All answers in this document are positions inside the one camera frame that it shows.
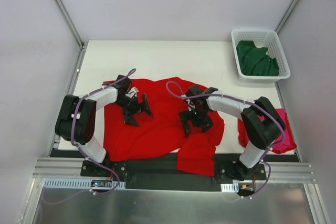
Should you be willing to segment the white plastic basket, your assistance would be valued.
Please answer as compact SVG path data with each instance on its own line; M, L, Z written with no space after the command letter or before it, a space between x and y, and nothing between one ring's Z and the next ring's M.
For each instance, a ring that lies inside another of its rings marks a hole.
M241 82L274 83L291 75L278 34L266 29L234 29L234 57Z

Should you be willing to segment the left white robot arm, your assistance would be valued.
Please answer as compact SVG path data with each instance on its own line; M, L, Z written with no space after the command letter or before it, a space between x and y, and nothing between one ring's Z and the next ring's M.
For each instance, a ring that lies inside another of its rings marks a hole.
M104 83L100 88L82 96L68 94L64 97L55 125L55 134L76 147L86 160L93 163L99 176L111 171L108 151L94 136L96 112L110 104L122 109L123 122L138 126L134 116L145 112L154 117L146 94L139 102L138 89L128 76L118 75L116 81Z

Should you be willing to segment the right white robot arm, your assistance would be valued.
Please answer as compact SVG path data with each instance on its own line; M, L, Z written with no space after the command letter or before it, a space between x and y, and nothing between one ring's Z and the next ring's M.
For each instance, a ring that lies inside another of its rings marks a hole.
M231 179L243 181L250 178L274 141L280 136L286 137L286 124L266 97L249 101L225 94L217 88L201 90L194 85L181 99L188 104L188 109L179 113L186 137L192 132L191 126L200 128L203 133L210 130L214 122L209 113L214 111L242 120L249 143L239 160L225 169L226 176Z

